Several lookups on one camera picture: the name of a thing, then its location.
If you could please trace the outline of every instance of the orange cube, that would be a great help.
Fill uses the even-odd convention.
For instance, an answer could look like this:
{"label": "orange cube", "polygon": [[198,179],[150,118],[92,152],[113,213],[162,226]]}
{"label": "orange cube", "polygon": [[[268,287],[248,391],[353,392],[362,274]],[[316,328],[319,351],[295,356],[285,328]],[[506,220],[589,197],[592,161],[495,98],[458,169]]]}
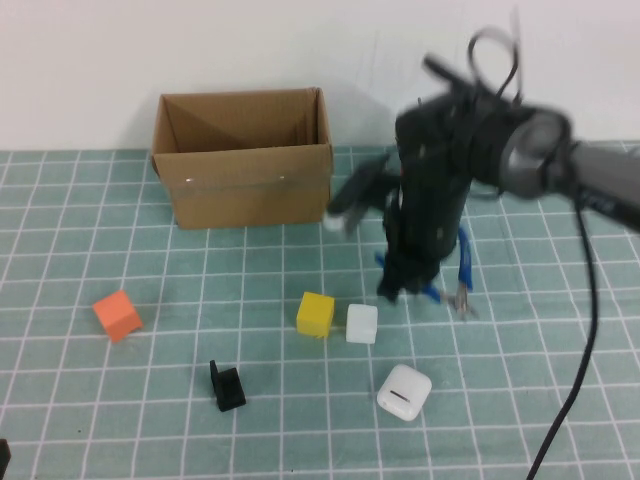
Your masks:
{"label": "orange cube", "polygon": [[93,311],[113,343],[143,327],[138,312],[124,290],[118,290],[95,303]]}

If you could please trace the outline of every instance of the white wall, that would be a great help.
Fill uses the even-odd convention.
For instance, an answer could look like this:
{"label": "white wall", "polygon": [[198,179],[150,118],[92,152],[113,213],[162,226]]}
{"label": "white wall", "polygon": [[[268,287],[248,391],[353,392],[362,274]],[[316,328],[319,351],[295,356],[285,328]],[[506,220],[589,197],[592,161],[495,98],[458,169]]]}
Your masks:
{"label": "white wall", "polygon": [[[423,54],[464,67],[470,35],[507,27],[516,3],[2,0],[0,149],[146,147],[162,92],[310,85],[336,144],[389,143],[398,110],[440,88]],[[640,2],[519,11],[526,96],[567,109],[582,136],[640,138]],[[505,54],[480,59],[504,75]]]}

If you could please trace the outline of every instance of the cardboard box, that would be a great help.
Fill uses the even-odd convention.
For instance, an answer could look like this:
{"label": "cardboard box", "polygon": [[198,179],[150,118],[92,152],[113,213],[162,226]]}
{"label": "cardboard box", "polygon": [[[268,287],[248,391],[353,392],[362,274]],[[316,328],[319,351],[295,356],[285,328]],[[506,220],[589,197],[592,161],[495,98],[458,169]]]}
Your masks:
{"label": "cardboard box", "polygon": [[151,153],[184,229],[317,222],[330,199],[318,88],[162,95]]}

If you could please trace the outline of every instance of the black block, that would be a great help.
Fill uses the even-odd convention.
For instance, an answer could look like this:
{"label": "black block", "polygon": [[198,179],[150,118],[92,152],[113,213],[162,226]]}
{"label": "black block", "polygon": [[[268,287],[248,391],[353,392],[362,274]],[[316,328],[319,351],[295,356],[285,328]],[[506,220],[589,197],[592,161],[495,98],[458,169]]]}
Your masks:
{"label": "black block", "polygon": [[213,383],[213,391],[216,394],[218,408],[221,412],[241,407],[247,403],[238,376],[238,370],[230,368],[224,372],[218,372],[216,362],[209,362],[211,369],[211,383]]}
{"label": "black block", "polygon": [[11,460],[9,444],[5,439],[0,438],[0,480],[4,478],[4,474],[9,466],[9,460]]}

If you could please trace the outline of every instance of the green grid mat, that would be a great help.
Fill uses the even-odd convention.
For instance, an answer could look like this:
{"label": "green grid mat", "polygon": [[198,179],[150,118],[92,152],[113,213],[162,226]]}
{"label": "green grid mat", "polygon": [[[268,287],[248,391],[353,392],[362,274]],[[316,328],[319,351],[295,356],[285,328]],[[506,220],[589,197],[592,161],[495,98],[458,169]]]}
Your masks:
{"label": "green grid mat", "polygon": [[[628,144],[612,148],[629,148]],[[336,149],[334,186],[380,149]],[[557,198],[469,202],[479,320],[375,297],[379,218],[181,231],[146,151],[0,153],[0,437],[8,479],[524,478],[588,329],[579,239]],[[640,479],[640,239],[588,215],[602,316],[586,385],[541,479]],[[441,285],[456,283],[457,253]],[[111,345],[91,305],[124,288],[144,329]],[[326,341],[298,335],[305,290],[337,298]],[[379,307],[347,344],[350,302]],[[208,362],[237,365],[220,413]],[[404,423],[374,394],[397,363],[427,374]]]}

